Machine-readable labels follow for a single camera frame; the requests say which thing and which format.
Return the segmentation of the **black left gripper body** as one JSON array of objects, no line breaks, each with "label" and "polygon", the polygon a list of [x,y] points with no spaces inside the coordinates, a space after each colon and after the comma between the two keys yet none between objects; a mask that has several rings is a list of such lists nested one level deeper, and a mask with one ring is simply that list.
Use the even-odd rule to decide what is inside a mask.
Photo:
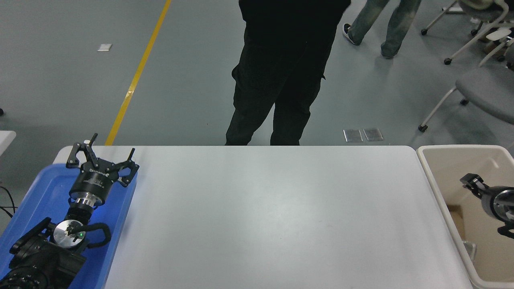
[{"label": "black left gripper body", "polygon": [[98,165],[84,162],[73,183],[69,196],[72,199],[82,199],[85,196],[95,196],[96,202],[105,202],[110,189],[119,177],[119,168],[114,163],[98,160]]}]

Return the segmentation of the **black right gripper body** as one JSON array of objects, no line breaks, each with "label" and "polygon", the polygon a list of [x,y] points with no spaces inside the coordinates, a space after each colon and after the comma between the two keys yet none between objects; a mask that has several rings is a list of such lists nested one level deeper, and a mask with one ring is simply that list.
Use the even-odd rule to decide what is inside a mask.
[{"label": "black right gripper body", "polygon": [[514,189],[504,185],[490,187],[490,196],[481,198],[481,206],[490,217],[513,222]]}]

